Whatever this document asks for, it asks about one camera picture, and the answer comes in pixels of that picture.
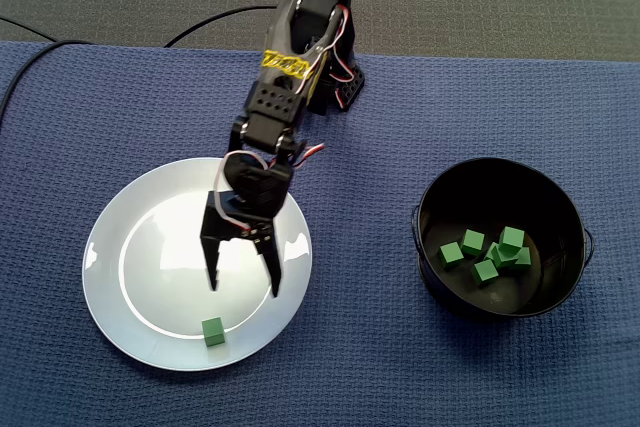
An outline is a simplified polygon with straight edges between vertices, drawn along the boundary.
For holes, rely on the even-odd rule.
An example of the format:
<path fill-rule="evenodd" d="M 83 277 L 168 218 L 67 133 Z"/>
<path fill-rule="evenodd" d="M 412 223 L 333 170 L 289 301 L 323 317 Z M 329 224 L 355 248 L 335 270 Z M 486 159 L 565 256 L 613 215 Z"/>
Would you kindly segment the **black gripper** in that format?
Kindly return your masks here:
<path fill-rule="evenodd" d="M 200 232 L 209 284 L 218 286 L 220 244 L 233 238 L 254 239 L 271 282 L 271 295 L 279 295 L 282 278 L 275 234 L 269 231 L 286 200 L 294 168 L 286 160 L 265 161 L 248 150 L 227 153 L 214 176 Z"/>

